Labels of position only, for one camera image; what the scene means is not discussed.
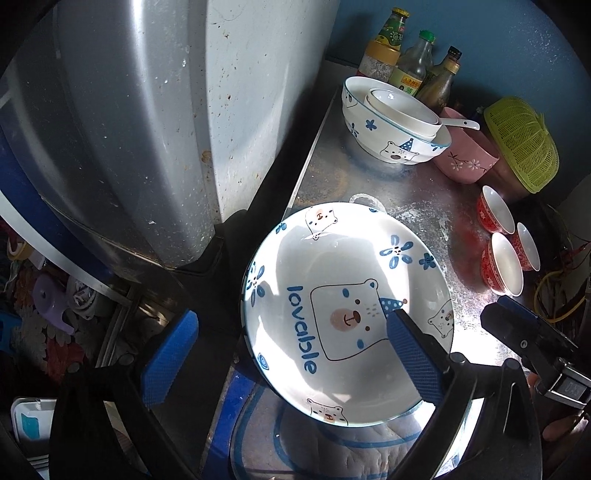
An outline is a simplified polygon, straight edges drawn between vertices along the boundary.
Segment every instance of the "rust spot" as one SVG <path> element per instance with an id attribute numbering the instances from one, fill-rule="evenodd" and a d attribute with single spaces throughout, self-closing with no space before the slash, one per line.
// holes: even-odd
<path id="1" fill-rule="evenodd" d="M 201 161 L 203 163 L 211 162 L 212 160 L 212 151 L 211 150 L 203 150 L 201 154 Z"/>

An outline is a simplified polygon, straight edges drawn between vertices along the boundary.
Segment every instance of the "bear illustration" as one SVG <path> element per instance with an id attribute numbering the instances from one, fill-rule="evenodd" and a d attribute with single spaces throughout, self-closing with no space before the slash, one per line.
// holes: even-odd
<path id="1" fill-rule="evenodd" d="M 389 163 L 404 163 L 412 161 L 415 156 L 418 155 L 416 152 L 411 152 L 410 149 L 413 145 L 413 139 L 411 138 L 406 143 L 403 143 L 400 147 L 394 142 L 388 142 L 385 148 L 380 151 L 380 155 L 387 158 Z"/>
<path id="2" fill-rule="evenodd" d="M 378 282 L 325 285 L 310 293 L 318 340 L 326 358 L 332 361 L 351 358 L 381 340 L 386 340 L 383 302 L 400 308 L 404 301 L 380 299 Z"/>
<path id="3" fill-rule="evenodd" d="M 335 421 L 344 421 L 347 425 L 349 422 L 343 415 L 343 407 L 328 407 L 320 403 L 316 403 L 312 399 L 308 398 L 308 404 L 310 405 L 310 415 L 317 414 L 322 417 L 324 421 L 334 423 Z"/>
<path id="4" fill-rule="evenodd" d="M 338 222 L 335 212 L 326 207 L 311 207 L 306 212 L 306 225 L 310 229 L 311 237 L 318 240 L 324 231 Z"/>
<path id="5" fill-rule="evenodd" d="M 427 320 L 445 338 L 453 330 L 453 308 L 451 299 L 443 304 L 437 313 Z"/>

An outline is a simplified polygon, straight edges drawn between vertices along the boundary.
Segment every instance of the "blue gripper pad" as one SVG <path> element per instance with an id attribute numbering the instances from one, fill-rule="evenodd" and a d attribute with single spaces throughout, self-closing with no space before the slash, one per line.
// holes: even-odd
<path id="1" fill-rule="evenodd" d="M 412 332 L 398 317 L 399 310 L 386 315 L 388 340 L 424 401 L 436 407 L 443 401 L 443 373 L 425 353 Z"/>
<path id="2" fill-rule="evenodd" d="M 197 315 L 187 310 L 142 370 L 140 393 L 147 408 L 164 401 L 198 334 Z"/>

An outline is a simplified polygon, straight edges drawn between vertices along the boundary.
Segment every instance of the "green basket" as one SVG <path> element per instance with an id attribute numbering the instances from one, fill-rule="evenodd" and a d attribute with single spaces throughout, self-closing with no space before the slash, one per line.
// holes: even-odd
<path id="1" fill-rule="evenodd" d="M 558 151 L 544 115 L 517 97 L 505 97 L 484 110 L 486 126 L 524 187 L 539 192 L 558 172 Z"/>

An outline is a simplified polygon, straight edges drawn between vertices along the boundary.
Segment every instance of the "red cup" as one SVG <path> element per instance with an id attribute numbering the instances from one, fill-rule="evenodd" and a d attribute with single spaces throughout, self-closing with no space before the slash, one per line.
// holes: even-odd
<path id="1" fill-rule="evenodd" d="M 482 252 L 480 274 L 497 295 L 518 297 L 523 291 L 523 272 L 517 253 L 501 233 L 492 234 Z"/>
<path id="2" fill-rule="evenodd" d="M 517 224 L 517 230 L 509 236 L 509 242 L 511 242 L 517 253 L 522 270 L 535 270 L 536 272 L 540 270 L 538 248 L 535 246 L 531 233 L 523 223 Z"/>
<path id="3" fill-rule="evenodd" d="M 515 222 L 509 207 L 501 196 L 485 185 L 476 202 L 480 224 L 490 233 L 511 234 L 515 232 Z"/>

